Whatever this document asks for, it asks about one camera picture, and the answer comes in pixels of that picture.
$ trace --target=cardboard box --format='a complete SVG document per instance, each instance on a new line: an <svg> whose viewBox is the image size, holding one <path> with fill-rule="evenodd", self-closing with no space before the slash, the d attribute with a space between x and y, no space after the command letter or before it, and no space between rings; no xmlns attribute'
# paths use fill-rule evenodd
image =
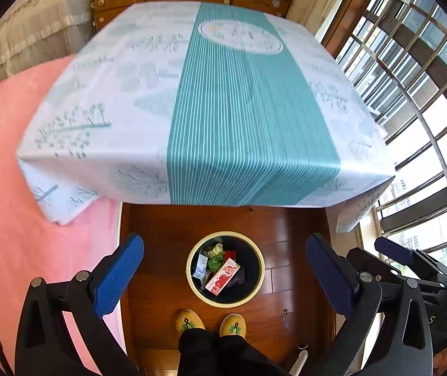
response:
<svg viewBox="0 0 447 376"><path fill-rule="evenodd" d="M213 295L218 295L240 267L234 260L228 258L220 270L208 281L205 288Z"/></svg>

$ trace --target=wooden floor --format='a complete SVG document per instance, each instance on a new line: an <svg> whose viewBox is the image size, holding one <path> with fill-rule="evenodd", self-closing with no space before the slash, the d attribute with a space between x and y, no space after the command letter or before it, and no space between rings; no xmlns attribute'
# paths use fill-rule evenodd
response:
<svg viewBox="0 0 447 376"><path fill-rule="evenodd" d="M194 310L205 327L215 331L228 313L242 314L247 341L286 370L300 344L309 345L305 368L321 356L329 338L329 304L305 261L304 249L310 234L329 236L323 209L127 207L125 222L129 220L130 231L142 236L145 256L128 286L131 332L125 325L125 335L147 375L176 374L179 354L174 319L183 308ZM250 237L262 251L267 268L258 295L234 309L205 304L185 277L194 244L224 230Z"/></svg>

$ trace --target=pink blanket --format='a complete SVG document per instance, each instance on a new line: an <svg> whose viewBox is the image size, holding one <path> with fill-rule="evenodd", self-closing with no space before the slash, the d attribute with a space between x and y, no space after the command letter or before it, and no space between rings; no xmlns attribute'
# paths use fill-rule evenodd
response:
<svg viewBox="0 0 447 376"><path fill-rule="evenodd" d="M65 227L49 223L32 199L15 157L32 115L71 59L47 62L0 83L0 337L12 367L20 312L31 279L70 280L78 271L94 268L117 246L118 202L99 199ZM118 308L105 320L124 349ZM97 372L70 322L83 362Z"/></svg>

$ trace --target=yellow slipper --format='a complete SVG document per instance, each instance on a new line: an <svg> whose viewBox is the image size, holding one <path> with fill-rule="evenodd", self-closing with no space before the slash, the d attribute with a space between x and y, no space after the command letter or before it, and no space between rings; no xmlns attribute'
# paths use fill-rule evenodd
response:
<svg viewBox="0 0 447 376"><path fill-rule="evenodd" d="M220 336L228 335L239 335L243 338L246 336L246 322L242 315L229 314L223 319L220 325Z"/></svg>
<svg viewBox="0 0 447 376"><path fill-rule="evenodd" d="M178 335L182 335L188 329L206 329L201 318L190 309L184 309L177 314L176 328Z"/></svg>

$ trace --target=window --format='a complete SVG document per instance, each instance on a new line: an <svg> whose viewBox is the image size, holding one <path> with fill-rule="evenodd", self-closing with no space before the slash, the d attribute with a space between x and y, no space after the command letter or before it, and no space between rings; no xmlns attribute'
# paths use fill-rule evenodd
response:
<svg viewBox="0 0 447 376"><path fill-rule="evenodd" d="M377 205L385 234L409 248L435 250L447 243L447 204L434 196L447 188L447 14L434 0L408 1L371 0L337 62L396 165ZM447 265L447 247L431 255Z"/></svg>

